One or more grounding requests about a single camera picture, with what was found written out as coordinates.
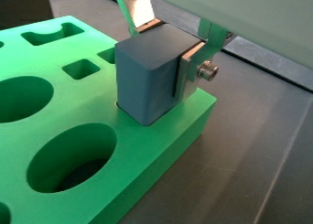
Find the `gray rectangular object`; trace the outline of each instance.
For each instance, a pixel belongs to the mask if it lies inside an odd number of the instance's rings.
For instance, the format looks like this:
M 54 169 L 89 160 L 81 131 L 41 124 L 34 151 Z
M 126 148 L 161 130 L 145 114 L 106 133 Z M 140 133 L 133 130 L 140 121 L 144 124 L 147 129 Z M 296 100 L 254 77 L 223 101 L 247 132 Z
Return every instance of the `gray rectangular object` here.
M 161 25 L 116 45 L 117 104 L 143 125 L 177 104 L 179 56 L 196 42 L 196 37 Z

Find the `gray floor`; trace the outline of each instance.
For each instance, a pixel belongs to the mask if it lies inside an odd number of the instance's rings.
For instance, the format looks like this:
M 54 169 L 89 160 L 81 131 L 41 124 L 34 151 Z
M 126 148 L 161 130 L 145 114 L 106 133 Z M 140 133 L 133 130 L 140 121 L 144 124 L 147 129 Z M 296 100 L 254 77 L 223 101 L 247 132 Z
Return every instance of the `gray floor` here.
M 54 16 L 77 17 L 117 40 L 128 37 L 113 2 L 50 5 Z M 120 223 L 313 223 L 303 182 L 311 175 L 313 96 L 223 53 L 215 63 L 217 77 L 200 83 L 217 98 L 203 134 Z

